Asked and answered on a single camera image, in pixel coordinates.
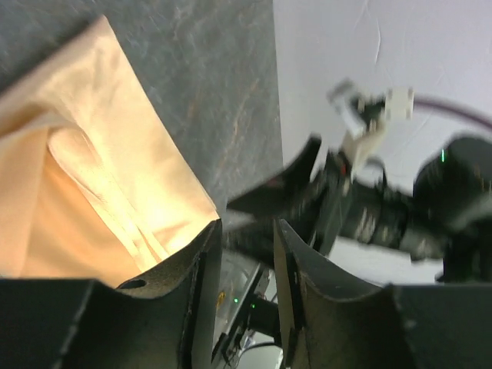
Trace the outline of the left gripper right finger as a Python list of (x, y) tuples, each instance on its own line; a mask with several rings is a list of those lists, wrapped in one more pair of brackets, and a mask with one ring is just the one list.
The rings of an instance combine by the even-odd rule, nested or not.
[(283, 220), (274, 269), (288, 368), (489, 368), (488, 284), (382, 288), (339, 268)]

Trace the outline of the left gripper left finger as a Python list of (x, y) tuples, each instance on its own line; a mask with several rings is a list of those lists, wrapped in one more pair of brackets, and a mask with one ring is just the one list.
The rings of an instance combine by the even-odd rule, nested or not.
[(1, 282), (3, 368), (209, 368), (220, 221), (111, 288), (81, 279)]

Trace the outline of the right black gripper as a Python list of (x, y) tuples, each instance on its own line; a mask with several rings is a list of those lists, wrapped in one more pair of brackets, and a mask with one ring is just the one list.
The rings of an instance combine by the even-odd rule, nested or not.
[[(227, 203), (227, 209), (249, 215), (276, 215), (297, 200), (311, 180), (321, 147), (312, 135), (298, 156), (282, 171)], [(381, 224), (383, 191), (380, 182), (372, 187), (352, 178), (352, 167), (342, 152), (327, 153), (322, 174), (327, 188), (321, 196), (318, 217), (304, 214), (285, 221), (311, 247), (329, 254), (340, 236), (370, 244)], [(259, 262), (274, 264), (274, 220), (244, 224), (224, 233), (224, 249)]]

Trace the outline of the peach satin napkin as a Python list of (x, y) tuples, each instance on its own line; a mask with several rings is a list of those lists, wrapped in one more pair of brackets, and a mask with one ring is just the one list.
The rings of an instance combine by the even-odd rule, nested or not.
[(115, 287), (217, 218), (107, 18), (2, 93), (2, 276)]

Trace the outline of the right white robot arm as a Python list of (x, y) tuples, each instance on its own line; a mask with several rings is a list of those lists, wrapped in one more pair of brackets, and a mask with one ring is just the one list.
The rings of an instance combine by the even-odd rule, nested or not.
[(354, 178), (341, 151), (327, 153), (314, 168), (321, 146), (311, 137), (283, 171), (232, 198), (228, 209), (254, 217), (254, 234), (270, 234), (283, 218), (319, 254), (336, 238), (348, 238), (408, 254), (412, 261), (440, 260), (441, 283), (491, 279), (491, 144), (458, 136), (428, 160), (409, 194), (387, 177), (368, 186)]

